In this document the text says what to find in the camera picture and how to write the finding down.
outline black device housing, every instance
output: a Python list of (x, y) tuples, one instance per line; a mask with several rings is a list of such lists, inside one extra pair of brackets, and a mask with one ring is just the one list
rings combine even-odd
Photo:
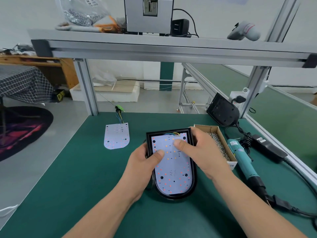
[(252, 139), (252, 147), (275, 163), (278, 164), (286, 158), (287, 153), (277, 148), (266, 138), (263, 138), (260, 135), (252, 135)]
[(240, 112), (238, 108), (217, 93), (207, 109), (209, 116), (222, 127), (234, 125), (238, 122)]
[(171, 25), (171, 36), (187, 35), (189, 31), (189, 20), (178, 19), (173, 20)]
[[(147, 143), (147, 153), (148, 153), (148, 157), (150, 157), (151, 155), (153, 155), (153, 148), (152, 148), (152, 137), (153, 136), (161, 136), (164, 135), (166, 133), (173, 133), (173, 132), (177, 132), (177, 133), (187, 133), (187, 142), (191, 145), (194, 145), (194, 141), (193, 141), (193, 137), (192, 137), (192, 131), (191, 128), (184, 128), (184, 129), (174, 129), (174, 130), (166, 130), (166, 131), (158, 131), (158, 132), (149, 132), (146, 133), (146, 143)], [(164, 198), (170, 199), (170, 200), (179, 200), (179, 199), (183, 199), (189, 195), (191, 195), (197, 185), (197, 169), (196, 169), (196, 163), (192, 160), (192, 158), (190, 158), (190, 163), (191, 163), (191, 168), (192, 168), (192, 185), (188, 188), (188, 190), (184, 193), (180, 193), (180, 194), (174, 194), (174, 195), (167, 195), (164, 194), (163, 192), (161, 192), (161, 190), (158, 188), (158, 185), (156, 183), (156, 174), (155, 174), (155, 170), (153, 170), (152, 172), (152, 177), (150, 180), (150, 183), (152, 183), (152, 187), (155, 186), (156, 191), (158, 192), (159, 195), (163, 196)]]

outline gray machine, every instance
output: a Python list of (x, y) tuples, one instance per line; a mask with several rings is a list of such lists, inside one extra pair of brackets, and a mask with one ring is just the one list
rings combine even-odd
[(174, 0), (124, 0), (128, 32), (171, 33)]

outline black rug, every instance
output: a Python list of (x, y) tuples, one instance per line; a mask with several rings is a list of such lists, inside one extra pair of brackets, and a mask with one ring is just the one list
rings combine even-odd
[(40, 116), (39, 118), (23, 118), (5, 111), (6, 135), (4, 142), (2, 117), (0, 115), (0, 161), (21, 151), (36, 141), (50, 127), (53, 115), (44, 108), (32, 106), (10, 107), (10, 110), (23, 116)]

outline power adapter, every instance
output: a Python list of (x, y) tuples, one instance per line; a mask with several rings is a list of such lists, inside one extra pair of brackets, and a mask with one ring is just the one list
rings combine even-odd
[(284, 161), (287, 157), (287, 153), (260, 135), (252, 135), (252, 147), (277, 164)]

